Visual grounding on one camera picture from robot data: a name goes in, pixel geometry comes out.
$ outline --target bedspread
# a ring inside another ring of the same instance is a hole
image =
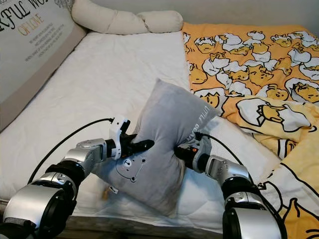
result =
[[[187,23],[183,35],[191,91],[282,159],[258,186],[289,238],[318,236],[318,38],[301,26]]]

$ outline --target cartoon egg character print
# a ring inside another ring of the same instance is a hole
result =
[[[270,38],[274,43],[282,47],[290,47],[293,39],[288,35],[274,35]]]
[[[277,155],[281,159],[284,159],[297,146],[297,142],[294,142],[293,140],[290,140],[290,139],[284,139],[284,138],[277,139],[277,143],[278,143]]]
[[[319,57],[312,57],[308,62],[300,65],[299,70],[311,80],[319,80]]]
[[[197,65],[187,62],[188,74],[191,83],[193,84],[203,84],[207,81],[207,75],[205,72],[198,69]]]
[[[257,86],[263,86],[267,81],[272,79],[274,75],[262,65],[249,67],[249,79]]]
[[[239,115],[248,124],[261,127],[266,120],[280,123],[283,131],[295,132],[301,127],[310,127],[308,119],[289,105],[273,106],[259,98],[241,100],[236,104]]]
[[[187,34],[186,32],[183,32],[183,39],[184,39],[184,44],[188,43],[190,40],[190,35]]]
[[[201,37],[194,41],[198,50],[203,54],[209,54],[214,51],[216,42],[213,37]]]
[[[278,61],[276,62],[273,70],[281,70],[286,76],[290,75],[291,72],[293,71],[291,68],[291,58],[290,57],[284,57],[284,58],[280,58],[278,59]]]
[[[319,194],[281,163],[258,187],[282,216],[288,238],[319,237]]]
[[[285,101],[289,97],[288,91],[279,89],[277,84],[268,84],[263,86],[256,95],[281,101]]]
[[[295,32],[289,34],[289,36],[292,39],[299,38],[304,47],[312,49],[313,51],[319,51],[319,40],[316,37],[309,34],[308,32],[295,31]]]
[[[246,85],[240,81],[236,81],[229,86],[229,95],[251,95],[251,90],[246,87]]]
[[[194,95],[200,97],[207,103],[211,104],[220,113],[222,113],[222,106],[225,103],[227,97],[225,96],[225,90],[222,87],[203,89],[195,91]]]
[[[222,45],[223,50],[228,51],[230,54],[244,55],[248,54],[250,47],[243,44],[243,41],[239,36],[231,33],[224,33],[217,35],[214,38],[215,42]]]
[[[291,78],[286,81],[285,87],[294,101],[319,105],[319,85],[317,83]]]
[[[309,52],[304,51],[304,47],[300,45],[300,43],[296,43],[293,45],[293,48],[288,55],[291,57],[291,66],[297,66],[301,63],[307,63],[311,59],[311,55]]]
[[[239,66],[237,61],[230,62],[223,70],[231,80],[246,81],[249,78],[248,67]]]
[[[244,41],[244,45],[252,48],[252,56],[256,61],[268,62],[271,53],[268,51],[269,46],[263,42],[265,35],[262,31],[250,31],[247,33],[250,38]]]
[[[214,76],[221,71],[222,68],[228,66],[229,59],[225,57],[225,52],[210,53],[202,65],[204,72],[210,76]]]
[[[266,68],[266,63],[264,62],[248,60],[244,65],[248,67],[249,80],[257,86],[266,85],[274,76],[272,72]]]

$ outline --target bed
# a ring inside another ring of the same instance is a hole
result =
[[[43,156],[70,132],[117,114],[131,120],[132,131],[156,78],[190,90],[182,31],[126,36],[89,32],[0,134],[2,211],[11,196],[27,183]],[[211,133],[232,149],[255,182],[267,178],[280,163],[279,156],[259,144],[251,133],[244,133],[221,117],[216,117],[214,124]],[[67,140],[48,158],[37,177],[76,143],[107,139],[108,129],[109,123],[101,122]],[[212,151],[234,160],[217,142]],[[93,174],[81,184],[68,229],[176,238],[222,237],[224,199],[218,184],[204,174],[186,170],[176,216],[170,218],[122,192],[103,199],[106,187]]]

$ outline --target white sheet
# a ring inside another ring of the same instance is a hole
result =
[[[181,32],[116,36],[89,33],[19,117],[0,134],[0,198],[9,199],[28,181],[38,162],[61,139],[88,122],[122,114],[130,130],[159,77],[188,89]],[[212,133],[228,145],[258,179],[278,158],[225,119]],[[108,138],[101,122],[76,134],[41,167],[60,161],[77,142]],[[231,158],[214,143],[215,154]],[[223,197],[217,183],[187,170],[175,218],[163,217],[123,193],[101,200],[105,183],[90,175],[80,186],[76,216],[117,217],[158,226],[221,232]]]

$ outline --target white pillow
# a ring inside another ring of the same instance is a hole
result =
[[[99,33],[126,35],[148,32],[143,20],[132,12],[112,10],[90,0],[76,0],[72,17],[76,23]]]
[[[163,33],[180,31],[183,18],[177,11],[145,11],[137,14],[150,32]]]
[[[149,11],[135,15],[99,6],[90,0],[76,0],[72,17],[90,30],[119,35],[174,32],[183,26],[183,18],[177,11]]]

